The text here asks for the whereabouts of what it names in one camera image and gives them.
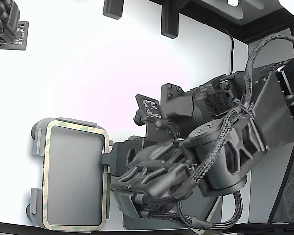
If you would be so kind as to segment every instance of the black shelf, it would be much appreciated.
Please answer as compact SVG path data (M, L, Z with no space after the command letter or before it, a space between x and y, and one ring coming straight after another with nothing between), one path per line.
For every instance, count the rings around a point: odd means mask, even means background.
M234 38L251 43L264 36L294 26L294 16L287 10L279 9L242 26L208 10L191 0L149 0L162 6L161 34L176 38L179 31L178 14L183 14L196 21L226 33ZM124 0L105 0L103 14L119 19L123 14Z

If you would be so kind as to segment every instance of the braided cable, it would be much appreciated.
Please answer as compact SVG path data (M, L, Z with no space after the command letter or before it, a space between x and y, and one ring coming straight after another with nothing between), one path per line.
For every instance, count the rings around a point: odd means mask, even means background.
M208 157L205 158L205 160L199 165L199 167L195 170L195 172L192 175L193 180L197 183L199 183L200 180L207 174L209 169L217 160L217 157L219 156L221 149L224 147L227 136L231 130L231 126L238 118L238 113L235 110L229 111L229 113L225 116L221 132L213 148L210 150Z
M159 206L163 206L163 205L171 204L175 202L177 202L177 199L173 195L162 197L162 198L158 198L158 197L143 197L142 198L143 204L155 204Z
M191 222L188 221L188 219L186 218L186 216L183 214L182 212L182 201L178 201L176 204L176 208L177 208L177 213L180 217L180 220L182 221L182 223L184 225L186 225L187 227L191 227Z
M292 35L286 34L286 33L273 33L267 37L265 37L264 39L262 39L254 48L254 50L251 52L248 61L247 61L247 65L246 65L246 69L245 69L245 85L246 85L246 92L244 97L242 98L242 102L243 103L247 103L248 105L251 102L251 97L252 97L252 85L253 85L253 80L252 80L252 76L253 76L253 66L254 66L254 62L256 60L256 57L258 55L258 53L260 52L260 50L269 42L276 40L276 39L285 39L288 41L291 41L294 43L294 37Z
M235 211L231 219L223 223L213 223L211 229L212 230L223 230L231 228L235 225L242 216L243 212L243 201L241 197L240 191L237 191L233 194L234 201L235 201Z

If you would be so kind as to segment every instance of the black braided cable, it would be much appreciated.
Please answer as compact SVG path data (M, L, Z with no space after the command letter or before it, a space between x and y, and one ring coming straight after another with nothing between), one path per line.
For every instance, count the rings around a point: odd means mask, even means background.
M294 43L294 37L290 34L286 33L273 33L264 39L262 39L254 48L254 50L251 52L246 69L245 69L245 84L246 84L246 92L244 97L242 98L243 103L247 103L248 105L251 102L251 97L252 97L252 86L253 86L253 81L252 81L252 76L253 76L253 67L254 67L254 62L256 60L256 57L260 50L269 42L276 40L276 39L285 39L288 41L291 41Z
M143 204L154 204L154 205L166 205L166 204L171 204L177 202L177 199L171 195L168 197L162 197L162 198L157 198L157 197L143 197L142 198L142 203Z
M190 227L192 225L192 221L189 221L182 211L182 201L178 201L176 204L177 214L180 216L180 220L186 227Z
M171 212L149 212L148 213L148 218L151 219L162 219L162 220L172 220L172 221L177 221L180 223L183 223L180 219L180 216L176 213L171 213ZM187 220L192 220L190 216L186 216Z
M197 183L200 182L200 180L207 174L209 169L213 166L215 161L217 160L217 157L220 154L220 151L224 147L225 141L227 139L227 136L231 130L232 124L237 121L239 118L237 111L231 110L229 113L225 116L221 132L213 146L213 148L210 150L208 157L205 158L205 160L199 165L199 167L194 171L192 178Z
M223 223L213 223L211 227L212 230L223 230L223 229L231 228L241 218L242 212L243 212L243 201L242 201L240 191L237 191L236 193L234 193L233 196L235 201L235 211L232 218Z

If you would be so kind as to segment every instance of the white surface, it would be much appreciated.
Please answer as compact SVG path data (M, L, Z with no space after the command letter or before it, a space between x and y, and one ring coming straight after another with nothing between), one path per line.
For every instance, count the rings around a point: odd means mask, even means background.
M203 2L215 7L216 9L223 11L229 16L240 20L243 18L242 5L238 2L238 5L235 7L230 5L230 2L220 1L220 0L202 0Z
M160 99L167 82L188 90L229 73L227 35L180 16L172 40L160 34L159 5L126 0L114 20L103 3L17 0L30 25L27 51L0 51L0 222L32 225L25 208L41 188L43 159L32 156L30 131L39 120L96 122L123 141L145 134L133 122L136 94ZM243 70L247 45L235 41L234 55L234 71ZM123 227L121 212L110 216L106 230Z
M281 6L294 15L294 0L279 0Z

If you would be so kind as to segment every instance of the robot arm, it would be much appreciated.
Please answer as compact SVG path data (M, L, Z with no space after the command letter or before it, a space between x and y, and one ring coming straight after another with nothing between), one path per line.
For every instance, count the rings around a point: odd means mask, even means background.
M246 174L268 151L294 141L294 59L253 70L259 50L281 38L294 42L281 33L266 37L245 72L214 78L188 92L166 84L161 105L136 96L134 121L146 124L146 137L116 143L105 158L116 159L110 167L119 178L111 190L124 214L215 230L239 220ZM181 201L194 187L204 197L233 194L232 219L210 223L183 215ZM178 213L170 212L174 206Z
M12 0L0 0L0 44L12 43L17 35L20 11Z

